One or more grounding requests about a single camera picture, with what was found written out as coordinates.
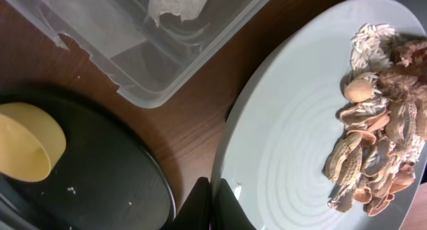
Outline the white tissue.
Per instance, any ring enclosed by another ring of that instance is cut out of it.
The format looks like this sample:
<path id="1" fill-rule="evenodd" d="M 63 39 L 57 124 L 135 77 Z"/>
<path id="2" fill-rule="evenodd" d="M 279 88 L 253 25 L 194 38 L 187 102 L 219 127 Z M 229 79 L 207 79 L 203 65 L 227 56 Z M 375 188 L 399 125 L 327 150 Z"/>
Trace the white tissue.
<path id="1" fill-rule="evenodd" d="M 199 16 L 207 0 L 149 0 L 148 14 L 157 27 L 160 16 L 166 13 L 179 16 L 181 21 L 193 20 Z"/>

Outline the food scraps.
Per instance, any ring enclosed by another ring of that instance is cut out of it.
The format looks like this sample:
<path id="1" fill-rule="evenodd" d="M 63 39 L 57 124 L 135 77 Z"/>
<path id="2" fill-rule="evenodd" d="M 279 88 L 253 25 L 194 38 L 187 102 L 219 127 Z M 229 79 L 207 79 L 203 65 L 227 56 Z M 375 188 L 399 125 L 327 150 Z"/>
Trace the food scraps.
<path id="1" fill-rule="evenodd" d="M 345 213 L 359 202 L 373 217 L 416 178 L 426 143 L 426 40 L 365 24 L 352 38 L 350 67 L 350 105 L 338 115 L 345 135 L 324 167 L 338 186 L 328 206 Z"/>

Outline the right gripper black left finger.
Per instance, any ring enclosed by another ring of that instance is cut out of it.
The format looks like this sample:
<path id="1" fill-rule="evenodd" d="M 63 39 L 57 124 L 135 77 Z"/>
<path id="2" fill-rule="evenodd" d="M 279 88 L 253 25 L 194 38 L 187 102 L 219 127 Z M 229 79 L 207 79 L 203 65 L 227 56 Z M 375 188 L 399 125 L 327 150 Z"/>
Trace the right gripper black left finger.
<path id="1" fill-rule="evenodd" d="M 164 230 L 209 230 L 211 218 L 211 185 L 200 177 L 181 206 L 175 219 Z"/>

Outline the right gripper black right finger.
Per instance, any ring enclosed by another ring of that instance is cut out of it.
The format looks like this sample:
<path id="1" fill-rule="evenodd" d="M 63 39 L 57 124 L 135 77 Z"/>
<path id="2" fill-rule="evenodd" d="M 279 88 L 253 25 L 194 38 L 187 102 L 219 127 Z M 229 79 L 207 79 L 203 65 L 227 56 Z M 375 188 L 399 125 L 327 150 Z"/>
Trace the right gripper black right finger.
<path id="1" fill-rule="evenodd" d="M 213 199 L 214 230 L 255 230 L 241 208 L 230 185 L 221 179 Z"/>

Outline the grey plate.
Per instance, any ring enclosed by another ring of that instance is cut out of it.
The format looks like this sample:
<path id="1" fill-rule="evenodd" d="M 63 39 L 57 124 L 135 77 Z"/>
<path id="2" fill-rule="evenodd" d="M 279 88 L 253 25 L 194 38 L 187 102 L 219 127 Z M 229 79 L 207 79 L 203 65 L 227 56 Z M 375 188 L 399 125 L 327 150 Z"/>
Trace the grey plate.
<path id="1" fill-rule="evenodd" d="M 322 169 L 344 127 L 340 83 L 350 72 L 351 40 L 366 23 L 425 35 L 394 0 L 347 0 L 324 11 L 274 50 L 252 75 L 226 122 L 211 182 L 230 185 L 256 229 L 399 229 L 418 184 L 379 215 L 360 203 L 327 205 L 334 184 Z"/>

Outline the yellow plastic bowl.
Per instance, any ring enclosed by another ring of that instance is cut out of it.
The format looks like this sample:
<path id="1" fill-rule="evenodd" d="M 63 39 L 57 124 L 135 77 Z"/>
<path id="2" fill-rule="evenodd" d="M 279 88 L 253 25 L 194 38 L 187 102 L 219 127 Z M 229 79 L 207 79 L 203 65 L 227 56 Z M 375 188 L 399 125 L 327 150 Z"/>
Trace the yellow plastic bowl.
<path id="1" fill-rule="evenodd" d="M 28 103 L 1 105 L 1 173 L 24 182 L 46 179 L 66 149 L 65 134 L 46 111 Z"/>

